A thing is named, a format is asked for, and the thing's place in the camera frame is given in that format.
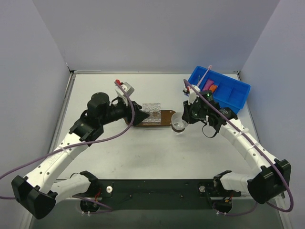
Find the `clear textured toothbrush holder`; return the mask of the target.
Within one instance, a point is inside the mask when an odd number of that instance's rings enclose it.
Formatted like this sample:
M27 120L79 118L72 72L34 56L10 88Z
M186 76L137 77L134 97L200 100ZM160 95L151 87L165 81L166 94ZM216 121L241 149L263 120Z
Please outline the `clear textured toothbrush holder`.
M142 110L149 114L149 117L143 120L142 122L143 125L161 124L162 115L161 115L160 103L142 104Z

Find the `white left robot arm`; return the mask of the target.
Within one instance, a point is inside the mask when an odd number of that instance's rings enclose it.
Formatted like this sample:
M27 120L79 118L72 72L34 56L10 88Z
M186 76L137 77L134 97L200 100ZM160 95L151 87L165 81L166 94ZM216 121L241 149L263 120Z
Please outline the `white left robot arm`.
M87 110L56 148L56 154L47 157L24 177L16 176L12 180L17 202L36 219L44 218L58 202L73 195L84 193L90 197L96 194L97 178L86 171L60 182L58 186L54 182L81 152L103 134L104 125L120 119L138 125L149 117L140 105L136 102L130 104L123 95L116 97L115 101L116 104L111 104L106 93L95 93L87 103Z

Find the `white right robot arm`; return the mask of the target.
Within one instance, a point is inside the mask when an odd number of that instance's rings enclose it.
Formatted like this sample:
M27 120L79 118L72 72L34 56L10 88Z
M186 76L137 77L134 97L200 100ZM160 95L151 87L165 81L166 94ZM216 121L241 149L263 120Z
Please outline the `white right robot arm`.
M183 103L182 119L188 124L199 121L211 126L226 138L240 153L251 169L251 174L237 174L226 170L214 176L214 188L219 194L229 191L248 193L259 204L264 204L286 191L291 165L267 152L246 129L229 107L217 102L207 105L201 98Z

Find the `brown oval wooden tray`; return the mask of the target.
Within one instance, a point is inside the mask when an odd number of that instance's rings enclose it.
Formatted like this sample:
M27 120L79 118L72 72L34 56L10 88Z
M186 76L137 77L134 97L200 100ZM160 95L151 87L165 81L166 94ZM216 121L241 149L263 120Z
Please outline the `brown oval wooden tray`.
M143 125L140 123L133 127L169 127L171 126L171 117L174 113L176 113L174 110L161 110L162 120L160 125Z

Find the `orange toothpaste tube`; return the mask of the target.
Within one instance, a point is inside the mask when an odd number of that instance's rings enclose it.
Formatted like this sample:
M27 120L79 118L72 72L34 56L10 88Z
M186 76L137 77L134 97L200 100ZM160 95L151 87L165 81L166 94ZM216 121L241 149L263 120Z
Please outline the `orange toothpaste tube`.
M214 92L216 91L217 87L218 87L217 85L212 84L212 85L209 87L209 90L210 90L212 93L214 93Z

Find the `magenta toothpaste tube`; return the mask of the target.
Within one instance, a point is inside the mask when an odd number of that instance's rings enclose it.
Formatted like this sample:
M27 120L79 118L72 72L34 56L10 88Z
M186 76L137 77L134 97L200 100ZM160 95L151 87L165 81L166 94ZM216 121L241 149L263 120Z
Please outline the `magenta toothpaste tube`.
M208 79L203 87L203 91L209 90L209 88L214 84L214 81Z

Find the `pink toothbrush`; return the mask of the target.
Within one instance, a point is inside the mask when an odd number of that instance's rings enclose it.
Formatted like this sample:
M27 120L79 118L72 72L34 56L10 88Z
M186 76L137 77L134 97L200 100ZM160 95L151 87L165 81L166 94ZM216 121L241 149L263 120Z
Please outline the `pink toothbrush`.
M200 86L200 84L202 83L202 81L204 80L204 78L205 78L205 76L208 74L208 72L211 70L211 68L212 68L213 66L212 65L209 65L208 66L208 68L207 68L207 70L205 71L205 73L203 74L203 76L200 78L200 80L198 81L198 83L197 83L197 87L199 87Z

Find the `blue plastic bin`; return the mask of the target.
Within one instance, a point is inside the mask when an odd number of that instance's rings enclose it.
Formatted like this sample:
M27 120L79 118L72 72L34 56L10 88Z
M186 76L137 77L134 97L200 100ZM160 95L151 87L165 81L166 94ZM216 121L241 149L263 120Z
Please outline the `blue plastic bin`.
M197 66L188 82L197 85L198 76L202 77L206 70L207 68ZM214 84L218 86L213 97L221 107L230 107L236 114L243 109L251 89L249 84L210 70L199 86L201 90L208 79L214 81Z

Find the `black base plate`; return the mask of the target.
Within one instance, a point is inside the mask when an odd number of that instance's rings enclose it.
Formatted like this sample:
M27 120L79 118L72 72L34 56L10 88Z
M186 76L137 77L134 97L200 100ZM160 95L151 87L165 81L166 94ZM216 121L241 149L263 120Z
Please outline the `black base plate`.
M201 210L241 193L218 192L212 179L99 179L80 196L114 210Z

